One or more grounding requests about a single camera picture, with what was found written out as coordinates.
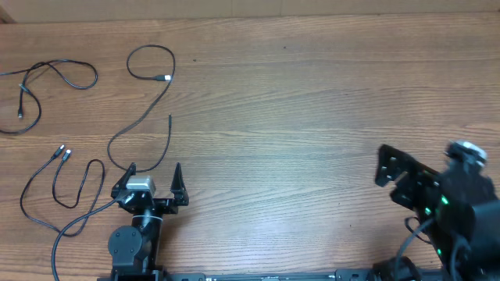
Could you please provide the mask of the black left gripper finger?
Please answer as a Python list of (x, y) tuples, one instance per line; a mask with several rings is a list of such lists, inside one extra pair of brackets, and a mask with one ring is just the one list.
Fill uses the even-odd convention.
[(177, 206), (188, 206), (189, 196), (184, 184), (181, 164), (178, 162), (173, 174), (173, 180), (170, 186), (170, 191), (173, 194), (173, 202)]
[(117, 199), (121, 190), (126, 188), (128, 180), (136, 174), (137, 165), (135, 162), (132, 162), (123, 176), (116, 182), (116, 184), (111, 189), (111, 198)]

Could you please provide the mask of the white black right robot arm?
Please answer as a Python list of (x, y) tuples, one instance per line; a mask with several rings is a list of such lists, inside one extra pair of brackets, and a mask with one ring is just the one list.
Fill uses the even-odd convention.
[[(390, 145), (379, 147), (376, 185), (395, 182), (391, 200), (414, 211), (419, 225), (394, 258), (373, 265), (369, 280), (499, 278), (499, 198), (481, 173), (488, 155), (465, 140), (451, 142), (445, 155), (448, 167), (438, 172)], [(404, 255), (416, 238), (433, 246), (441, 270), (420, 269)]]

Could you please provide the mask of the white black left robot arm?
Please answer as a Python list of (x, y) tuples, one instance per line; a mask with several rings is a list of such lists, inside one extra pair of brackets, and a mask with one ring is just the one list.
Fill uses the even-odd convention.
[(136, 164), (116, 182), (111, 198), (132, 214), (129, 226), (117, 228), (109, 237), (112, 256), (111, 280), (170, 280), (164, 267), (156, 264), (164, 215), (176, 215), (189, 205), (181, 164), (176, 164), (170, 186), (172, 198), (155, 197), (155, 183), (149, 175), (137, 174)]

